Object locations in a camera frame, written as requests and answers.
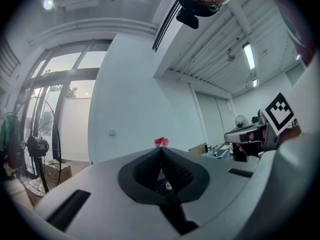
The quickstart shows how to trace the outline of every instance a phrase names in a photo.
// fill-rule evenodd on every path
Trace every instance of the ceiling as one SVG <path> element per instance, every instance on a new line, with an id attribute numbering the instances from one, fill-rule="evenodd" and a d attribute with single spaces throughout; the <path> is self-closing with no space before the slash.
<path id="1" fill-rule="evenodd" d="M 168 70 L 219 87 L 236 97 L 297 64 L 297 53 L 273 0 L 234 0 L 239 19 L 223 5 L 213 17 L 200 18 L 199 29 L 186 37 L 184 48 Z M 242 46 L 252 46 L 256 69 L 250 70 Z M 235 59 L 228 61 L 228 50 Z"/>
<path id="2" fill-rule="evenodd" d="M 64 23 L 90 18 L 123 18 L 151 23 L 161 0 L 98 0 L 98 6 L 72 11 L 60 6 L 63 1 L 54 0 L 57 7 L 47 11 L 42 6 L 43 0 L 26 0 L 17 12 L 17 22 L 25 25 L 29 38 Z"/>

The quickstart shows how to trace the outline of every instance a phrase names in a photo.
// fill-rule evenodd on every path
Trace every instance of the cable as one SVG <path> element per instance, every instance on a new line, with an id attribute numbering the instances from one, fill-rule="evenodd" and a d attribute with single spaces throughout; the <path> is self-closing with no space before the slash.
<path id="1" fill-rule="evenodd" d="M 222 123 L 223 133 L 225 133 L 224 122 L 222 121 L 222 116 L 221 116 L 221 113 L 220 113 L 220 109 L 219 109 L 219 105 L 218 105 L 218 102 L 217 102 L 216 97 L 214 97 L 214 100 L 215 100 L 216 106 L 218 107 L 218 110 L 219 110 L 219 114 L 220 114 L 220 118 L 221 118 L 221 123 Z"/>

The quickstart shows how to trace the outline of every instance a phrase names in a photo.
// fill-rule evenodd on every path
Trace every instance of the standing fan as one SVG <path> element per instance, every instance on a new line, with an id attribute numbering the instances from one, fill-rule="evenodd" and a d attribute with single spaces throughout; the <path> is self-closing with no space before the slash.
<path id="1" fill-rule="evenodd" d="M 239 128 L 247 127 L 249 125 L 248 120 L 243 115 L 238 115 L 235 120 L 235 126 Z"/>
<path id="2" fill-rule="evenodd" d="M 18 108 L 16 116 L 23 141 L 13 164 L 25 187 L 41 197 L 60 181 L 61 145 L 55 115 L 46 100 L 33 97 Z"/>

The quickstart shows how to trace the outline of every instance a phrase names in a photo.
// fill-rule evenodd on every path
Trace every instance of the ceiling light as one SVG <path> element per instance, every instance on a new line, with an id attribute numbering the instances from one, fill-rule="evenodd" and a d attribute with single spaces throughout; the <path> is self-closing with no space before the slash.
<path id="1" fill-rule="evenodd" d="M 256 87 L 258 85 L 258 79 L 253 80 L 253 87 Z"/>
<path id="2" fill-rule="evenodd" d="M 242 48 L 243 48 L 245 55 L 246 55 L 246 58 L 249 62 L 250 69 L 251 70 L 254 69 L 256 67 L 256 64 L 255 64 L 255 58 L 254 58 L 254 54 L 252 52 L 251 44 L 247 42 Z"/>
<path id="3" fill-rule="evenodd" d="M 54 7 L 54 0 L 44 0 L 43 8 L 46 10 L 51 10 Z"/>

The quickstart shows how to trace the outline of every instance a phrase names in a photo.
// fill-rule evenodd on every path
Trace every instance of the black fan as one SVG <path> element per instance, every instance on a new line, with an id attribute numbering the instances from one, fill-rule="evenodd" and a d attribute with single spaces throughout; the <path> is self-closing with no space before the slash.
<path id="1" fill-rule="evenodd" d="M 23 103 L 15 114 L 23 140 L 13 163 L 16 174 L 26 188 L 41 197 L 60 181 L 61 145 L 55 115 L 40 97 Z"/>
<path id="2" fill-rule="evenodd" d="M 248 120 L 243 115 L 238 115 L 235 120 L 235 126 L 239 128 L 247 127 L 249 125 Z"/>

